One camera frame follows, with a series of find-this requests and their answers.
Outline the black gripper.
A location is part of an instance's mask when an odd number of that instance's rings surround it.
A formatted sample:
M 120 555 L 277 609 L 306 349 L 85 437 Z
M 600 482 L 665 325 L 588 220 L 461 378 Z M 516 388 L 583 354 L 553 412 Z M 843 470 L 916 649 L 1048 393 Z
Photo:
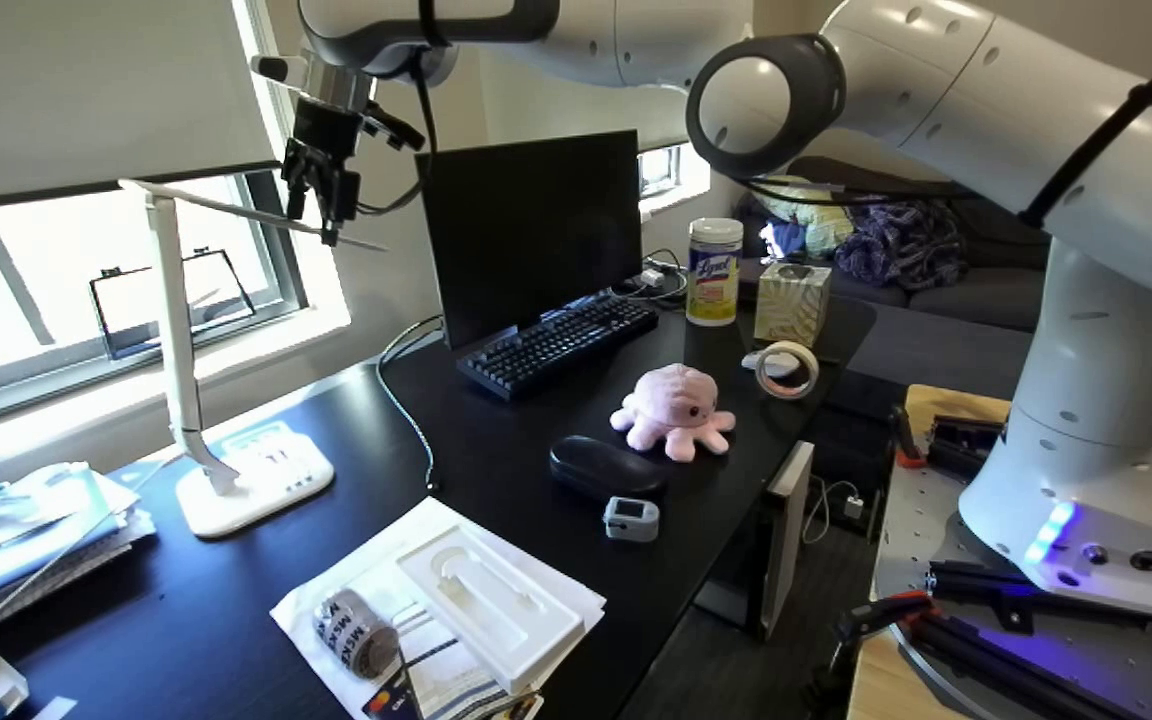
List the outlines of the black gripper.
M 337 192 L 355 151 L 368 80 L 314 57 L 290 59 L 291 133 L 284 178 L 298 190 Z

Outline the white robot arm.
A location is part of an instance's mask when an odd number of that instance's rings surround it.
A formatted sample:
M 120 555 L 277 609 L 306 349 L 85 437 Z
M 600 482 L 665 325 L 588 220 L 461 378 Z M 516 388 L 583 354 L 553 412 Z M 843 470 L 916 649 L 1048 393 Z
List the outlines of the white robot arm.
M 1152 615 L 1152 80 L 970 0 L 840 0 L 759 37 L 751 0 L 298 0 L 353 115 L 375 80 L 507 44 L 588 85 L 681 85 L 724 178 L 865 133 L 1051 238 L 1010 424 L 959 494 L 970 532 L 1037 590 Z

